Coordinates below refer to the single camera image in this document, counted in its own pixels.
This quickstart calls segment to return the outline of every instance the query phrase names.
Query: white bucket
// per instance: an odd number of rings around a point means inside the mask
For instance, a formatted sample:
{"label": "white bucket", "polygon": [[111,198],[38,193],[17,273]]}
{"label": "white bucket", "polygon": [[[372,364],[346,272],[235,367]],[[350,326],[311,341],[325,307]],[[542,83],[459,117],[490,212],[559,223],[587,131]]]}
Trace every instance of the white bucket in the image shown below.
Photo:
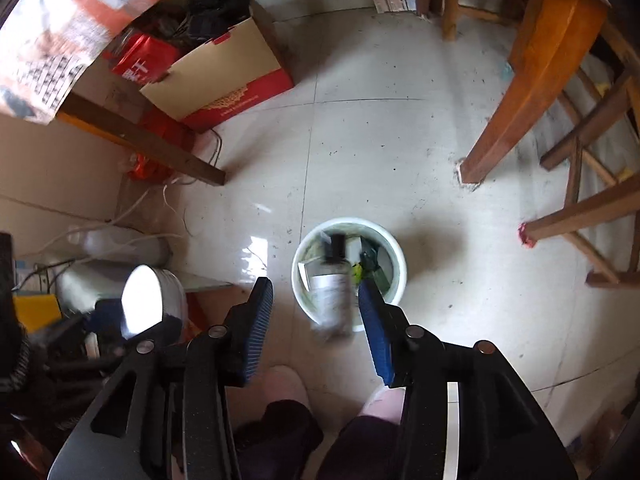
{"label": "white bucket", "polygon": [[[305,311],[305,314],[307,314],[313,322],[318,322],[316,306],[312,303],[311,297],[302,283],[298,263],[303,261],[310,245],[319,237],[321,232],[327,234],[337,232],[344,233],[347,236],[363,236],[380,244],[389,254],[393,267],[391,287],[389,287],[389,290],[384,295],[385,303],[392,305],[398,305],[400,303],[400,299],[404,294],[404,288],[406,287],[406,261],[404,259],[404,253],[396,239],[393,238],[385,228],[368,220],[352,217],[334,218],[316,226],[305,236],[300,242],[296,254],[293,256],[293,263],[291,264],[293,294],[300,308]],[[360,312],[358,311],[358,315],[353,318],[353,331],[360,332],[362,330],[364,330],[364,325],[362,324]]]}

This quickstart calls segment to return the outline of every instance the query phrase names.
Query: red plastic bag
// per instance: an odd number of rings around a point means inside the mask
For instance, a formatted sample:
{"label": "red plastic bag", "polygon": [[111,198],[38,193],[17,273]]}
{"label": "red plastic bag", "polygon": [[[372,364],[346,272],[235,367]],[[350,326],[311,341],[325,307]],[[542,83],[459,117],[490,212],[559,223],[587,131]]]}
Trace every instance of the red plastic bag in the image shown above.
{"label": "red plastic bag", "polygon": [[[196,136],[194,131],[173,120],[156,107],[151,108],[144,114],[138,126],[156,134],[174,146],[180,146],[187,152],[193,149]],[[171,168],[163,166],[154,160],[149,160],[144,155],[138,153],[136,157],[136,165],[133,170],[129,171],[129,177],[133,180],[146,180],[155,184],[162,184],[174,174],[174,170]]]}

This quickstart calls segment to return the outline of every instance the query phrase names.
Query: person's foot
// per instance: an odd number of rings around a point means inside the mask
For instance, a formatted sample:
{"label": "person's foot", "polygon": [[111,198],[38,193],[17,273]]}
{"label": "person's foot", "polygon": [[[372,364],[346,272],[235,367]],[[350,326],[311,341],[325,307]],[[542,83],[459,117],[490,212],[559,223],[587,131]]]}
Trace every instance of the person's foot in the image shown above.
{"label": "person's foot", "polygon": [[360,410],[360,415],[381,418],[400,425],[402,407],[404,406],[404,388],[381,386],[371,394]]}
{"label": "person's foot", "polygon": [[284,365],[269,368],[262,377],[262,390],[267,404],[277,400],[296,400],[310,410],[305,385],[293,368]]}

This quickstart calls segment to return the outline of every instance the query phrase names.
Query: dark pants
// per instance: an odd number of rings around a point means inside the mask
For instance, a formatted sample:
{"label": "dark pants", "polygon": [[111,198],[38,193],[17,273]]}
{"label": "dark pants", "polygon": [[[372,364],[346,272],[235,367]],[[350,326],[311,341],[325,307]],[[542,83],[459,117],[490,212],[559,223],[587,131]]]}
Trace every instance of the dark pants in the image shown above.
{"label": "dark pants", "polygon": [[[373,416],[357,416],[331,446],[318,480],[386,480],[398,427]],[[306,460],[322,442],[311,412],[295,400],[267,406],[261,420],[235,435],[242,480],[296,480]]]}

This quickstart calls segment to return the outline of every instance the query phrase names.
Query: cardboard box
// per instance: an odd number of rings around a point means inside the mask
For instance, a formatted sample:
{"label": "cardboard box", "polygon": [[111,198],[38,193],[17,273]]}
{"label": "cardboard box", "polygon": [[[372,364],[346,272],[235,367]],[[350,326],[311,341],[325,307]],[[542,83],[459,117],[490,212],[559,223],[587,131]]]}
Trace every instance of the cardboard box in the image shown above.
{"label": "cardboard box", "polygon": [[140,90],[169,117],[204,131],[293,88],[255,20],[176,61],[165,79]]}

